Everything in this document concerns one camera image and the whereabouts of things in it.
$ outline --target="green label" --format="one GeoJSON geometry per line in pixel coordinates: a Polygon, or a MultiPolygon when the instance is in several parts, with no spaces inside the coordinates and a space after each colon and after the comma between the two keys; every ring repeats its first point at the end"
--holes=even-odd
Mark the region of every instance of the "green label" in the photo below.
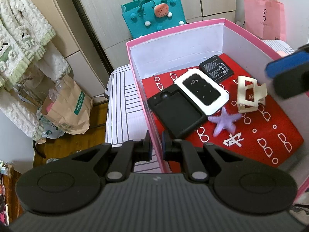
{"type": "Polygon", "coordinates": [[[82,106],[82,103],[84,102],[84,98],[85,98],[85,94],[81,92],[79,95],[79,99],[77,101],[77,105],[75,107],[75,111],[74,111],[76,115],[78,115],[81,110],[81,106],[82,106]]]}

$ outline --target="starfish toy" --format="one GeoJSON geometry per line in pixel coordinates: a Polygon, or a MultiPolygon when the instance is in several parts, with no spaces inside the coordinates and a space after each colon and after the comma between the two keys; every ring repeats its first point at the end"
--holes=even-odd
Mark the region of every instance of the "starfish toy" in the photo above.
{"type": "Polygon", "coordinates": [[[225,107],[222,107],[220,116],[209,116],[208,120],[217,124],[214,130],[214,137],[217,137],[224,129],[227,129],[230,133],[234,134],[236,126],[233,123],[239,120],[241,117],[242,114],[240,113],[229,115],[225,107]]]}

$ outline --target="open cardboard box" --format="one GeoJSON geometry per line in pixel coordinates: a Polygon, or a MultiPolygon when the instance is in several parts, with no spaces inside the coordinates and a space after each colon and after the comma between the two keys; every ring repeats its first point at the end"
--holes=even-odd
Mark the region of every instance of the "open cardboard box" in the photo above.
{"type": "Polygon", "coordinates": [[[309,186],[309,97],[299,95],[281,100],[265,75],[265,66],[281,58],[260,39],[226,19],[200,21],[162,30],[127,42],[127,50],[142,101],[143,112],[161,170],[170,172],[162,159],[162,143],[147,104],[142,79],[169,71],[198,66],[213,55],[227,54],[259,83],[266,83],[268,93],[277,101],[304,138],[304,144],[279,168],[294,177],[302,194],[309,186]]]}

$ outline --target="teal handbag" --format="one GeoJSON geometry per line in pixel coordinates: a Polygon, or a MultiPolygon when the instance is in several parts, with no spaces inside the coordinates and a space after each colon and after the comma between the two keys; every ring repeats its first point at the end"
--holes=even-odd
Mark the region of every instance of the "teal handbag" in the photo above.
{"type": "Polygon", "coordinates": [[[133,0],[121,8],[133,38],[186,22],[181,0],[133,0]]]}

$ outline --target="gray ribbed surface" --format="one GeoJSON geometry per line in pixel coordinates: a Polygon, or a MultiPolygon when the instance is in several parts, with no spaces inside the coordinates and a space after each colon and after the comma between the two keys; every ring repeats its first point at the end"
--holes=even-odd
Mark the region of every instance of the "gray ribbed surface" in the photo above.
{"type": "Polygon", "coordinates": [[[123,183],[107,185],[83,210],[62,217],[25,213],[10,228],[14,232],[300,232],[304,227],[287,212],[267,217],[236,213],[221,205],[207,186],[190,184],[182,174],[132,173],[123,183]]]}

